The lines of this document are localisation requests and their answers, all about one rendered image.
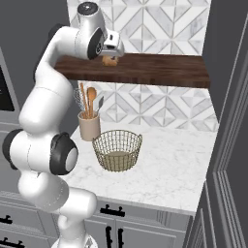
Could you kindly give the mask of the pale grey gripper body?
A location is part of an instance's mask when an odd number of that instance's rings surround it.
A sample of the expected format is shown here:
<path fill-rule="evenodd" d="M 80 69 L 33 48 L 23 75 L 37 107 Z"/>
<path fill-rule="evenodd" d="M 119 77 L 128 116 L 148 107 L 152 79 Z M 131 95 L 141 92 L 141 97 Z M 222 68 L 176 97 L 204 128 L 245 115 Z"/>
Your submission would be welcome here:
<path fill-rule="evenodd" d="M 104 45 L 102 54 L 110 57 L 122 57 L 125 54 L 125 48 L 122 43 L 118 46 Z"/>

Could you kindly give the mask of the orange-brown bread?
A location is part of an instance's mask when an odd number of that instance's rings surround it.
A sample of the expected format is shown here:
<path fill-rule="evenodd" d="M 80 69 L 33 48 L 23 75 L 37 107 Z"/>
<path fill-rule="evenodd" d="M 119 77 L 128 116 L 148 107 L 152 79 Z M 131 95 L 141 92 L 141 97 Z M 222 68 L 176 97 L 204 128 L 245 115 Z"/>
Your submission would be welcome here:
<path fill-rule="evenodd" d="M 104 66 L 116 66 L 118 58 L 116 56 L 104 56 L 102 62 Z"/>

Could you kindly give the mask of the tall dark grey cabinet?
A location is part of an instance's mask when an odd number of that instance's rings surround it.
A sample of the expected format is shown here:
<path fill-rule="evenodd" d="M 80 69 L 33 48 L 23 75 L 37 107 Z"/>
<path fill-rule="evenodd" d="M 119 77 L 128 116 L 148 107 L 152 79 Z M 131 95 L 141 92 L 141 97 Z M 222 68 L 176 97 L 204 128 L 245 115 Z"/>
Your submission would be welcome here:
<path fill-rule="evenodd" d="M 211 0 L 202 59 L 219 129 L 183 248 L 248 248 L 248 0 Z"/>

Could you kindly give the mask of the wooden spoon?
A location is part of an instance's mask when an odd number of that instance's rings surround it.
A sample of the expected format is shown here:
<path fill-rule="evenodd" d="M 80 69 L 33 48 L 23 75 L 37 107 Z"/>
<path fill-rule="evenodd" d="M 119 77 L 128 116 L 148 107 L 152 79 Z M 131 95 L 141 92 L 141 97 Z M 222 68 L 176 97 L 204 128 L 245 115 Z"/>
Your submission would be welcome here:
<path fill-rule="evenodd" d="M 93 117 L 93 101 L 97 97 L 97 90 L 94 87 L 87 88 L 87 98 L 89 102 L 89 117 Z"/>

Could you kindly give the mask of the grey spatula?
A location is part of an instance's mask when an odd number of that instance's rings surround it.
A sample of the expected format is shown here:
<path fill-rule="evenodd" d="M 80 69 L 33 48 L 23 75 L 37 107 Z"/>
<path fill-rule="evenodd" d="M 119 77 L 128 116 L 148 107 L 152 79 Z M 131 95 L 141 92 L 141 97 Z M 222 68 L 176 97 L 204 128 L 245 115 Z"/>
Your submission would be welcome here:
<path fill-rule="evenodd" d="M 96 116 L 98 116 L 99 114 L 99 110 L 101 109 L 101 107 L 103 106 L 103 103 L 104 103 L 104 96 L 99 100 L 99 105 L 96 109 Z"/>

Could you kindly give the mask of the wooden stick utensil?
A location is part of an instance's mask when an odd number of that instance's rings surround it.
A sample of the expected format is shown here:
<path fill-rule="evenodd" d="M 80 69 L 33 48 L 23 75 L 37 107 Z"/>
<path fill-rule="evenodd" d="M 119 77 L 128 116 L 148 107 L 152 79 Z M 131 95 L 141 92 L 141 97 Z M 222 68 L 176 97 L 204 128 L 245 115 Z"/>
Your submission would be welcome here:
<path fill-rule="evenodd" d="M 82 102 L 83 102 L 83 106 L 84 106 L 84 114 L 83 114 L 83 117 L 86 119 L 87 118 L 87 114 L 86 114 L 86 102 L 85 102 L 85 96 L 84 96 L 84 90 L 83 90 L 83 83 L 81 82 L 79 84 L 79 87 L 80 87 L 80 93 L 81 93 L 81 98 L 82 98 Z"/>

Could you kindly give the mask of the metal whisk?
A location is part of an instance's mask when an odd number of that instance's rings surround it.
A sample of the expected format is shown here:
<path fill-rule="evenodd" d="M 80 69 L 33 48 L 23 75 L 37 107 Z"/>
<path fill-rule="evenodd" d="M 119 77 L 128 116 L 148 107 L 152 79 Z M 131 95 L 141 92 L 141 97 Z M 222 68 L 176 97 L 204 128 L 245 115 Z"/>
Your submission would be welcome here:
<path fill-rule="evenodd" d="M 74 90 L 74 98 L 75 98 L 75 101 L 77 102 L 80 110 L 85 111 L 84 103 L 82 100 L 82 94 L 80 93 L 80 90 L 78 88 L 76 88 Z"/>

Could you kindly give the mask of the beige utensil pot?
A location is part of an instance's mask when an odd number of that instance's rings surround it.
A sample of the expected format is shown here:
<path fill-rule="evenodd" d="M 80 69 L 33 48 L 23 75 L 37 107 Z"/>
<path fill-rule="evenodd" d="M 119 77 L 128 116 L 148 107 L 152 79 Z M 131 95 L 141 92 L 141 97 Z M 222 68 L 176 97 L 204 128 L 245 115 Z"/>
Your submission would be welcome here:
<path fill-rule="evenodd" d="M 101 134 L 100 115 L 97 111 L 93 112 L 91 119 L 84 117 L 84 112 L 77 115 L 80 136 L 85 141 L 92 141 Z"/>

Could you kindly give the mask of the grey built-in oven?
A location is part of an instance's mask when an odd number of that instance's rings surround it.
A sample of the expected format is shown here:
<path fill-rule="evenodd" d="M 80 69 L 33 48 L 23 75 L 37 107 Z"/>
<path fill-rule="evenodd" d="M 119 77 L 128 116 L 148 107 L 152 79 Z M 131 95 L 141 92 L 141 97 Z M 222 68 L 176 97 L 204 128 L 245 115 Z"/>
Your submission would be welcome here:
<path fill-rule="evenodd" d="M 18 124 L 19 105 L 2 49 L 0 48 L 0 122 Z"/>

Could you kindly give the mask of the grey drawer front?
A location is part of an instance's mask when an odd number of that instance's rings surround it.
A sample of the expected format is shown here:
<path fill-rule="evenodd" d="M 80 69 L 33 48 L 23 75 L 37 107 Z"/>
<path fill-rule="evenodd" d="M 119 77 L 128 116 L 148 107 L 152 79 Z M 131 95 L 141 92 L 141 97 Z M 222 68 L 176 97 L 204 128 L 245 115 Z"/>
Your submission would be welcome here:
<path fill-rule="evenodd" d="M 43 212 L 24 200 L 20 194 L 0 191 L 0 217 L 10 215 L 12 226 L 31 229 L 46 236 L 57 237 L 58 228 L 52 214 Z"/>
<path fill-rule="evenodd" d="M 177 231 L 186 231 L 188 226 L 192 225 L 193 223 L 193 217 L 191 215 L 110 201 L 98 201 L 97 214 L 103 214 L 100 212 L 100 208 L 105 207 L 107 204 L 111 209 L 118 209 L 119 207 L 122 207 L 123 211 L 125 212 L 124 217 L 112 215 L 108 216 L 117 217 L 124 220 L 133 219 L 137 220 L 138 222 L 150 222 L 155 225 Z"/>
<path fill-rule="evenodd" d="M 57 240 L 57 237 L 49 237 L 35 230 L 0 223 L 0 240 L 3 240 L 4 237 L 13 243 L 18 243 L 21 240 L 25 248 L 51 248 Z M 0 244 L 0 248 L 12 247 Z"/>

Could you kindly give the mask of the grey cupboard door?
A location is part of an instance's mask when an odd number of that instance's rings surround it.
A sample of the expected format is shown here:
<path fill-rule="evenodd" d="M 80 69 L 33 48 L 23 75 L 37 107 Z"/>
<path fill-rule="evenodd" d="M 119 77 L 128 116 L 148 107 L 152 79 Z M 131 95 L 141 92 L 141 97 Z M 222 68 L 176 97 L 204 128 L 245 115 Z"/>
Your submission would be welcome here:
<path fill-rule="evenodd" d="M 93 216 L 85 220 L 85 227 L 98 244 L 98 248 L 107 248 L 106 227 L 110 226 L 111 248 L 116 248 L 115 224 L 112 218 Z"/>
<path fill-rule="evenodd" d="M 185 231 L 117 220 L 116 229 L 123 229 L 123 248 L 183 248 Z"/>

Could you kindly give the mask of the dark wooden wall shelf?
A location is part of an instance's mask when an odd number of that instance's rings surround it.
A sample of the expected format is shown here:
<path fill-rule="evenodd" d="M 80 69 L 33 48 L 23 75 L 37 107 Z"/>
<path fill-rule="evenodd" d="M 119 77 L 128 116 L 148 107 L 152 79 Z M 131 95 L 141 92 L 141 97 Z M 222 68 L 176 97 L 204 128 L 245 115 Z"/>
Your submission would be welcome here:
<path fill-rule="evenodd" d="M 162 86 L 208 88 L 210 79 L 200 56 L 126 53 L 116 66 L 102 58 L 81 60 L 64 56 L 55 70 L 67 79 Z"/>

